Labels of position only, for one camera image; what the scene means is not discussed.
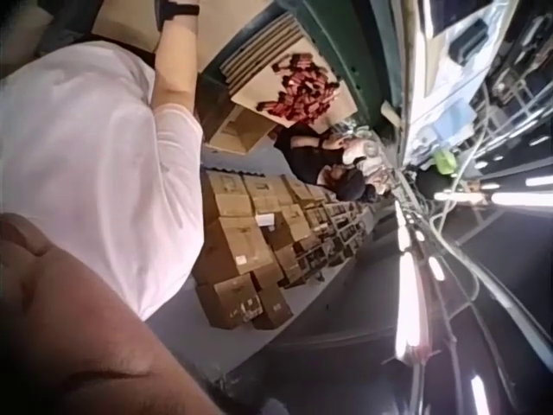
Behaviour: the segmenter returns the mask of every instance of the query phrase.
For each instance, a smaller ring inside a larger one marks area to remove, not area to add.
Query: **black shirt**
[[[342,164],[344,150],[324,150],[316,147],[291,148],[291,139],[294,136],[324,137],[305,124],[295,124],[283,129],[276,137],[275,147],[286,158],[292,173],[302,182],[317,184],[321,170],[325,166]]]

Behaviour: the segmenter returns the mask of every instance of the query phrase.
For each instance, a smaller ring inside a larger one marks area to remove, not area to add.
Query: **hand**
[[[322,142],[322,148],[324,150],[339,150],[346,148],[346,137],[333,134],[328,139]]]
[[[61,413],[220,414],[116,293],[22,216],[0,215],[0,263],[15,361],[59,390]]]

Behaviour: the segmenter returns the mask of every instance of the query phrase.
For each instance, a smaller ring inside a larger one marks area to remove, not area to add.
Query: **yellow object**
[[[432,155],[441,175],[449,176],[457,170],[457,159],[449,150],[438,150]]]

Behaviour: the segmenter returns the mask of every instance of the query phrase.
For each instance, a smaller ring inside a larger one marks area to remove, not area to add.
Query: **red items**
[[[272,65],[275,74],[283,77],[284,92],[278,100],[257,104],[259,112],[266,111],[288,121],[313,124],[328,111],[330,102],[338,96],[340,84],[330,82],[327,69],[313,63],[312,54],[292,54]]]

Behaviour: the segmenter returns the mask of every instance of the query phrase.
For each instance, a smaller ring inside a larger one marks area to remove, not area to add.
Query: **stacked cardboard boxes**
[[[292,311],[281,288],[322,281],[330,257],[344,258],[345,250],[349,256],[362,240],[357,227],[346,227],[355,206],[329,203],[320,187],[287,176],[216,171],[202,174],[201,182],[205,243],[193,275],[214,327],[282,326]]]
[[[272,262],[239,175],[201,177],[204,246],[194,265],[196,292],[214,327],[234,329],[262,314],[251,271]]]

